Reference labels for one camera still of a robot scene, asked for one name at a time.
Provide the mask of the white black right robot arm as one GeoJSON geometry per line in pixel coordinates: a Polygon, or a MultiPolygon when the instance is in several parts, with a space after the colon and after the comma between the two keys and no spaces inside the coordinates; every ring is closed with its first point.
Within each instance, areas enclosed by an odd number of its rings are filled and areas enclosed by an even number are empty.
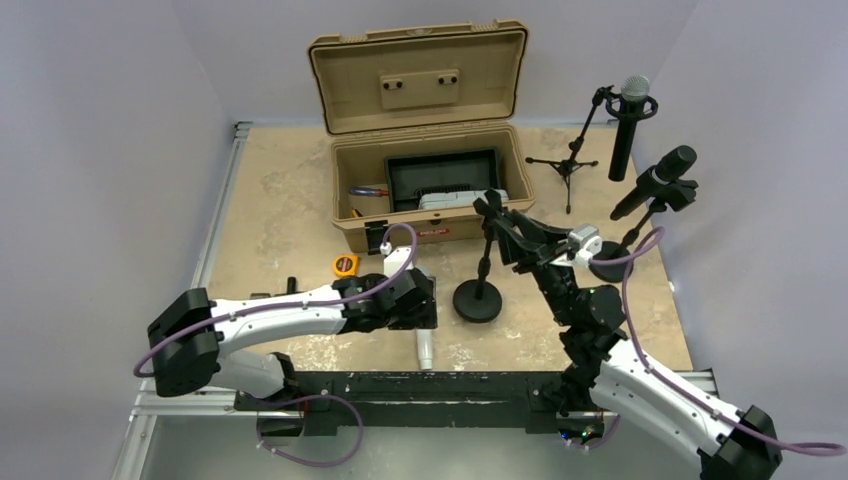
{"type": "Polygon", "coordinates": [[[694,465],[702,479],[769,479],[783,461],[772,445],[771,417],[727,403],[661,365],[622,330],[623,301],[614,285],[581,288],[574,269],[600,252],[596,227],[557,228],[479,201],[504,264],[535,279],[570,366],[560,390],[571,409],[611,411],[694,465]]]}

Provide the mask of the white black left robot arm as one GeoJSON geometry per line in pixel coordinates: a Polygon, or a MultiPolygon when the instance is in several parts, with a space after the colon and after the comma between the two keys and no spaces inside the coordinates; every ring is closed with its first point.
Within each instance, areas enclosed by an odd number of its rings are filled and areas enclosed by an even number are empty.
{"type": "Polygon", "coordinates": [[[436,326],[435,280],[418,268],[253,300],[212,300],[206,289],[192,288],[148,326],[150,351],[141,362],[151,364],[148,375],[160,397],[216,386],[284,409],[298,395],[290,357],[258,355],[250,347],[300,336],[436,326]]]}

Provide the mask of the white handheld microphone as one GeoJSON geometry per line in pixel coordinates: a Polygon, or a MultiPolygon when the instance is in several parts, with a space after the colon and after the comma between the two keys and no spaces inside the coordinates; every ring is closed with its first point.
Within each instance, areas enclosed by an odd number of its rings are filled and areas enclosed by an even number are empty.
{"type": "Polygon", "coordinates": [[[431,371],[434,367],[434,342],[432,329],[415,330],[418,366],[421,371],[431,371]]]}

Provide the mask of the black round-base mic stand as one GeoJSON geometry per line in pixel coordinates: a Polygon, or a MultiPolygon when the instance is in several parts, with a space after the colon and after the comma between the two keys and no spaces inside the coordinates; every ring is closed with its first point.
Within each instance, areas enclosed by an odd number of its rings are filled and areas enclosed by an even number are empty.
{"type": "Polygon", "coordinates": [[[482,223],[485,245],[478,262],[477,277],[459,284],[454,290],[454,311],[466,322],[484,324],[493,321],[501,312],[503,300],[500,291],[488,281],[491,270],[491,250],[495,230],[488,218],[482,223]]]}

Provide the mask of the black handheld microphone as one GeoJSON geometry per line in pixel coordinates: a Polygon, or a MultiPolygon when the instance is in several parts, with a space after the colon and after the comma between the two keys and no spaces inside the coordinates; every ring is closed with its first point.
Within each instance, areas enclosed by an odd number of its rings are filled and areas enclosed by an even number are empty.
{"type": "Polygon", "coordinates": [[[617,221],[624,218],[650,199],[662,200],[674,211],[683,209],[695,199],[698,183],[681,179],[681,176],[696,160],[696,151],[688,145],[680,145],[668,152],[656,165],[638,176],[634,188],[612,210],[610,219],[617,221]]]}

